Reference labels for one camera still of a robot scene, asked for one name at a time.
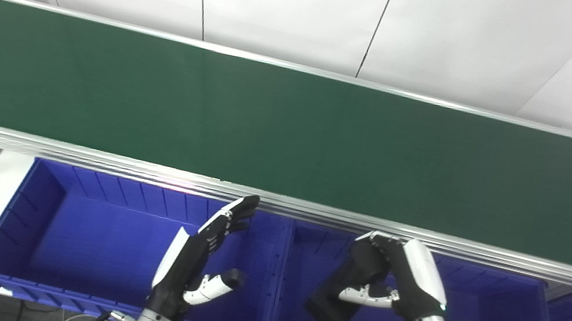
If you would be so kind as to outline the left white-black robot hand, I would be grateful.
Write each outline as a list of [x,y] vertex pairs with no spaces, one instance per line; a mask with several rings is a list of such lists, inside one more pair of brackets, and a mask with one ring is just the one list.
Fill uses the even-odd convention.
[[208,275],[203,267],[229,234],[248,229],[260,202],[258,195],[234,200],[219,208],[192,235],[181,227],[158,264],[145,309],[157,320],[184,321],[192,306],[242,287],[246,275],[239,269]]

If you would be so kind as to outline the right white-black robot hand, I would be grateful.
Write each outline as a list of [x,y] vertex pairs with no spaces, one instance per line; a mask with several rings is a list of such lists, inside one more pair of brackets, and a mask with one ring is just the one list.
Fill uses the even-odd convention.
[[404,242],[381,231],[367,232],[357,244],[381,271],[370,279],[347,284],[340,301],[391,309],[405,321],[444,317],[446,293],[431,251],[418,239]]

